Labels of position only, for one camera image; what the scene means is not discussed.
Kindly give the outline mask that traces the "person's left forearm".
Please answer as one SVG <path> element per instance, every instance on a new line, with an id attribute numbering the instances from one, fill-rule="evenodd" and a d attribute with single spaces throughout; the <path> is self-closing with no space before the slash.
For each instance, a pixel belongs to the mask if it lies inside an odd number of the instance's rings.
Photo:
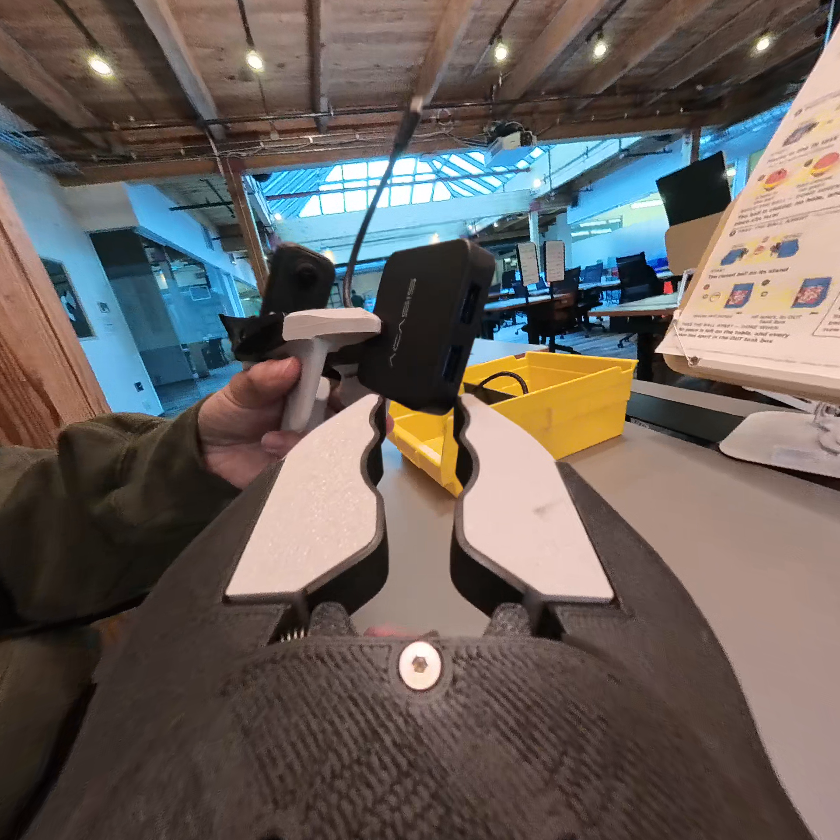
<path id="1" fill-rule="evenodd" d="M 201 406 L 97 416 L 54 448 L 2 447 L 3 637 L 133 605 L 237 497 L 206 468 Z"/>

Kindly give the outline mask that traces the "printed instruction sheet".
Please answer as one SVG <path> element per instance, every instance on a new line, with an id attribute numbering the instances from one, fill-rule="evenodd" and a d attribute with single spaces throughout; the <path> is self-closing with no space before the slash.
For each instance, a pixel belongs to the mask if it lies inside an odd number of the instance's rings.
<path id="1" fill-rule="evenodd" d="M 721 220 L 657 352 L 680 374 L 838 404 L 838 28 Z"/>

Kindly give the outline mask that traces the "skylight window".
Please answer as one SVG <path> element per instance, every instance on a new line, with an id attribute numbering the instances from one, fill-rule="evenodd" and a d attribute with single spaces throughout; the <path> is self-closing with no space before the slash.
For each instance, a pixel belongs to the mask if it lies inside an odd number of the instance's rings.
<path id="1" fill-rule="evenodd" d="M 545 153 L 536 146 L 492 163 L 477 149 L 436 155 L 405 155 L 395 164 L 378 207 L 442 203 L 503 191 L 519 173 L 531 171 Z M 386 159 L 279 171 L 259 184 L 276 221 L 361 212 L 368 209 Z"/>

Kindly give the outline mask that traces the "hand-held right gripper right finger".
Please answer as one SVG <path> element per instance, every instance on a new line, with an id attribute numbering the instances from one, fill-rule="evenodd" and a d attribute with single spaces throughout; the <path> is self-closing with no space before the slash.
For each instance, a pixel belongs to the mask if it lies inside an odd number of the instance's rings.
<path id="1" fill-rule="evenodd" d="M 458 398 L 451 580 L 486 616 L 520 605 L 531 630 L 555 606 L 608 606 L 615 592 L 551 453 L 477 396 Z"/>

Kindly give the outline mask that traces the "ceiling projector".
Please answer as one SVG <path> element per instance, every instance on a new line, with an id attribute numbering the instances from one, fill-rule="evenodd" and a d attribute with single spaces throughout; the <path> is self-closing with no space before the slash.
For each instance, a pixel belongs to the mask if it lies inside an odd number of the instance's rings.
<path id="1" fill-rule="evenodd" d="M 489 165 L 507 165 L 516 162 L 536 145 L 536 136 L 520 122 L 497 121 L 485 132 L 486 160 Z"/>

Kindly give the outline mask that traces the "wall poster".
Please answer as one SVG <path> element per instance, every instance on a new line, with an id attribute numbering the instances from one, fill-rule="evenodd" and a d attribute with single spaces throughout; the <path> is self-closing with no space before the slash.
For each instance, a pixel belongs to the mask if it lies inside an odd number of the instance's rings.
<path id="1" fill-rule="evenodd" d="M 96 333 L 89 322 L 67 268 L 57 260 L 45 257 L 41 257 L 40 260 L 78 339 L 94 339 Z"/>

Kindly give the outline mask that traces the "person's left hand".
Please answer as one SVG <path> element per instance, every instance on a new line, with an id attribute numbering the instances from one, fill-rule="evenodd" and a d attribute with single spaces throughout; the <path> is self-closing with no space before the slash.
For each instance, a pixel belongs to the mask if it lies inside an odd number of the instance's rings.
<path id="1" fill-rule="evenodd" d="M 257 363 L 203 401 L 197 439 L 209 473 L 242 490 L 305 438 L 281 428 L 300 374 L 294 357 Z"/>

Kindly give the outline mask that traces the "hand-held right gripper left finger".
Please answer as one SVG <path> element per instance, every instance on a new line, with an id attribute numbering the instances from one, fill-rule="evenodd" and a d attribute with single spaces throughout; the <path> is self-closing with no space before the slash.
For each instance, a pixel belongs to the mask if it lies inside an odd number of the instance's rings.
<path id="1" fill-rule="evenodd" d="M 225 599 L 353 614 L 389 571 L 383 476 L 385 400 L 367 395 L 291 450 L 239 555 Z"/>

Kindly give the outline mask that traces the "black USB hub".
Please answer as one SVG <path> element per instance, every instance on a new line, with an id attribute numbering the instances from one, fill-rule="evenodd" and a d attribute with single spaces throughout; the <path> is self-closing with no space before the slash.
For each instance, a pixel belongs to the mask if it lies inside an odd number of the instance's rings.
<path id="1" fill-rule="evenodd" d="M 396 251 L 386 261 L 358 376 L 410 410 L 451 411 L 480 331 L 496 271 L 491 252 L 465 239 Z"/>

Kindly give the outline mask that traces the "black monitor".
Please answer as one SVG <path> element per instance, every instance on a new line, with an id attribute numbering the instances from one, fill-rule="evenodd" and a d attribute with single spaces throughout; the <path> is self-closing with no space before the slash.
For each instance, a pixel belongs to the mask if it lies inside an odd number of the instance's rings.
<path id="1" fill-rule="evenodd" d="M 656 186 L 671 227 L 722 213 L 732 200 L 721 151 L 658 178 Z"/>

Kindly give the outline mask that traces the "black office chair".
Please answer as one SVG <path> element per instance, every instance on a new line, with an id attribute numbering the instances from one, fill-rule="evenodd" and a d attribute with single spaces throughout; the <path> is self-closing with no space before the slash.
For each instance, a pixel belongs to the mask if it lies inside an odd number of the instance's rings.
<path id="1" fill-rule="evenodd" d="M 617 274 L 620 282 L 619 303 L 621 305 L 645 298 L 657 296 L 662 292 L 663 283 L 645 258 L 645 253 L 618 257 L 616 259 Z M 650 317 L 618 318 L 611 317 L 611 329 L 622 333 L 618 341 L 618 348 L 624 348 L 631 338 L 637 335 L 639 328 L 645 329 L 650 323 Z"/>
<path id="2" fill-rule="evenodd" d="M 581 268 L 567 269 L 562 280 L 549 283 L 549 299 L 529 304 L 526 310 L 526 334 L 530 344 L 548 342 L 549 352 L 581 353 L 557 343 L 577 323 Z"/>

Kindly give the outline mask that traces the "yellow plastic bin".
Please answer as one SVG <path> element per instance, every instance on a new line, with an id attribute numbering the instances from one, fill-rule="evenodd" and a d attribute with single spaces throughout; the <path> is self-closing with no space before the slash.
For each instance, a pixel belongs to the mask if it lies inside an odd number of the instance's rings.
<path id="1" fill-rule="evenodd" d="M 491 406 L 561 459 L 623 433 L 636 367 L 635 360 L 529 351 L 468 366 L 460 392 L 466 382 L 499 371 L 520 374 L 530 393 Z M 392 403 L 390 417 L 389 439 L 404 459 L 457 497 L 462 486 L 453 413 L 438 416 Z"/>

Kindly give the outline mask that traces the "wooden office table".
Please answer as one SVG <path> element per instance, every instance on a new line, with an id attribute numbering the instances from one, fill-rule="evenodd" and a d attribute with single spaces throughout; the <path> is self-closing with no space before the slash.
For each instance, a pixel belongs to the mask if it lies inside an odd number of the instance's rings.
<path id="1" fill-rule="evenodd" d="M 609 330 L 618 332 L 615 320 L 630 321 L 629 332 L 637 336 L 636 377 L 641 382 L 661 382 L 663 369 L 658 346 L 662 343 L 678 308 L 676 292 L 637 301 L 600 306 L 591 310 L 594 318 L 610 320 Z"/>
<path id="2" fill-rule="evenodd" d="M 573 308 L 575 292 L 563 291 L 559 295 L 541 294 L 527 297 L 509 297 L 488 302 L 484 307 L 483 320 L 502 319 L 507 312 L 524 312 L 543 303 L 556 303 L 560 308 Z"/>

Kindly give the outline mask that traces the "person's green jacket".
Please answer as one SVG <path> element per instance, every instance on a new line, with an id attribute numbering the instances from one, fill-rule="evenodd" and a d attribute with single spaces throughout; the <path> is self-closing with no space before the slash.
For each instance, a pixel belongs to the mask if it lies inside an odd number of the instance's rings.
<path id="1" fill-rule="evenodd" d="M 1 644 L 1 838 L 33 821 L 71 750 L 93 692 L 98 632 L 77 626 Z"/>

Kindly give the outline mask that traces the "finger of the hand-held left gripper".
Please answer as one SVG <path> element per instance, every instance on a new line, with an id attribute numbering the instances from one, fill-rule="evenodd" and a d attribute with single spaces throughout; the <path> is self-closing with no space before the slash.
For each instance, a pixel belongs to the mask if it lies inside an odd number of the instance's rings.
<path id="1" fill-rule="evenodd" d="M 358 343 L 380 334 L 382 322 L 366 310 L 301 310 L 284 316 L 282 338 L 286 342 L 326 339 Z"/>

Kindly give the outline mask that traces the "white sheet stand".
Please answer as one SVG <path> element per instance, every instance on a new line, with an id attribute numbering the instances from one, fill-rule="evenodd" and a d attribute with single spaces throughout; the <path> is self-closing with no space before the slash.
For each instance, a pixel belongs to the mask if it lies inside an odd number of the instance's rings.
<path id="1" fill-rule="evenodd" d="M 810 413 L 754 412 L 718 447 L 732 459 L 838 479 L 839 408 L 818 403 Z"/>

